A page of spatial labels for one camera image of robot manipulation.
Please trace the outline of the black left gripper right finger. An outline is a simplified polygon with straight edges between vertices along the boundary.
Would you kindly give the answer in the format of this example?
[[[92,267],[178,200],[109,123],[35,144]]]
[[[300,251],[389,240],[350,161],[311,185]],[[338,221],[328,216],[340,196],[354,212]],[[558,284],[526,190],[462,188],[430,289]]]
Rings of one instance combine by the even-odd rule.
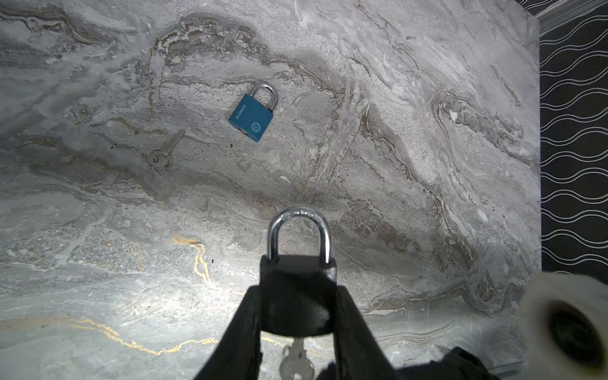
[[[378,346],[346,287],[337,287],[335,301],[335,378],[396,379],[396,371]]]

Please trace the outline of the black padlock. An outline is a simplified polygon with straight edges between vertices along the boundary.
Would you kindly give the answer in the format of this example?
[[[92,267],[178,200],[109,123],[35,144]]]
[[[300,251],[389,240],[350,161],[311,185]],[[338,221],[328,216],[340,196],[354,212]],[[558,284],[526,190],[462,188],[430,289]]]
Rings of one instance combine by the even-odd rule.
[[[282,255],[280,229],[302,217],[318,228],[319,253]],[[318,337],[333,332],[337,291],[337,263],[324,216],[312,207],[289,207],[271,221],[267,253],[261,258],[260,292],[262,329],[284,337]]]

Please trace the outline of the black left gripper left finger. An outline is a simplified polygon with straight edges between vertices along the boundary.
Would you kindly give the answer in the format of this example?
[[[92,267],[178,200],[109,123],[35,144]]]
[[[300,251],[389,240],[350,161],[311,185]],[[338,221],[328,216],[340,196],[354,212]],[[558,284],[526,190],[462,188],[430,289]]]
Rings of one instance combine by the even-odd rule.
[[[262,358],[261,296],[252,286],[195,379],[258,379]]]

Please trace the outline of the silver key with ring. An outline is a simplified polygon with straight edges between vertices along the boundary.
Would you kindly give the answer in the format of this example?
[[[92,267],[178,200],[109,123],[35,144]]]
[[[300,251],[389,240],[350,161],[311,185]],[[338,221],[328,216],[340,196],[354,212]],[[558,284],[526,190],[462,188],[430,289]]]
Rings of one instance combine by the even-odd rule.
[[[283,348],[279,373],[282,380],[314,379],[314,365],[307,357],[303,338],[295,338],[291,345]]]

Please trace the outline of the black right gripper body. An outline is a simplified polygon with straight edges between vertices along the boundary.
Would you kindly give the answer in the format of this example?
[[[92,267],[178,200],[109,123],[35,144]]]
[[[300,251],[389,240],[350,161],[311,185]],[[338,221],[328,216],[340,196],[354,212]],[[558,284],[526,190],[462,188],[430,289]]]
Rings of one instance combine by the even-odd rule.
[[[378,346],[337,346],[319,379],[495,379],[478,357],[456,347],[439,362],[397,369]]]

